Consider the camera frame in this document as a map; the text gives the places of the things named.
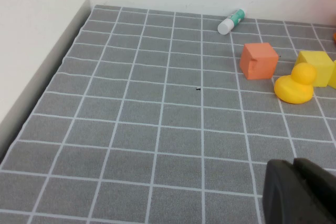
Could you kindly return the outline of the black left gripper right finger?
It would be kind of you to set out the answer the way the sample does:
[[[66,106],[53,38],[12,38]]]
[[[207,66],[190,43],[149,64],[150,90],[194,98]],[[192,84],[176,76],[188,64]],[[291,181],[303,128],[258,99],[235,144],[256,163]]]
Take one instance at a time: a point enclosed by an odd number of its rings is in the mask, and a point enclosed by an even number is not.
[[[335,223],[335,176],[306,158],[295,158],[293,166],[315,205],[330,223]]]

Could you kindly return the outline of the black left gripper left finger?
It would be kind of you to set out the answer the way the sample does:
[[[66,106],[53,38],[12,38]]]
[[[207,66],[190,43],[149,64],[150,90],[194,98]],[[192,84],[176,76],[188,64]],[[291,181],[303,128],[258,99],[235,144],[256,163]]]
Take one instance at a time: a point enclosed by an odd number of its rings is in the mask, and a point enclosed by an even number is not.
[[[295,223],[295,190],[298,173],[288,161],[272,159],[266,166],[262,203],[265,223]]]

